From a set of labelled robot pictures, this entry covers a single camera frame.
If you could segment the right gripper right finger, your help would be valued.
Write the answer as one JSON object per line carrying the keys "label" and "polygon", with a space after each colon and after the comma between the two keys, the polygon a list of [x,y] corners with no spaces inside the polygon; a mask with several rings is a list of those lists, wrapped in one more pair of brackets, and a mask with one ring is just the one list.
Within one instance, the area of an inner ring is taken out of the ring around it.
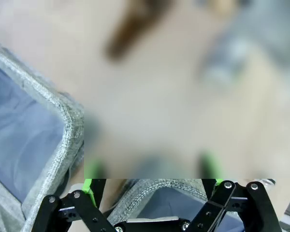
{"label": "right gripper right finger", "polygon": [[190,223],[192,232],[216,232],[227,212],[235,212],[246,232],[278,232],[280,224],[264,184],[252,181],[242,186],[221,179],[215,160],[202,153],[197,167],[207,202]]}

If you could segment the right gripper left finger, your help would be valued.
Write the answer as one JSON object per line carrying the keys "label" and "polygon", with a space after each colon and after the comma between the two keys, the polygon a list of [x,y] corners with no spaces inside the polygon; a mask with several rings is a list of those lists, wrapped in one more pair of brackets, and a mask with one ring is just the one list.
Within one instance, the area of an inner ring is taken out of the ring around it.
{"label": "right gripper left finger", "polygon": [[74,221],[82,221],[91,232],[115,232],[116,229],[99,210],[106,173],[95,160],[85,166],[83,187],[60,198],[46,195],[33,224],[35,232],[67,232]]}

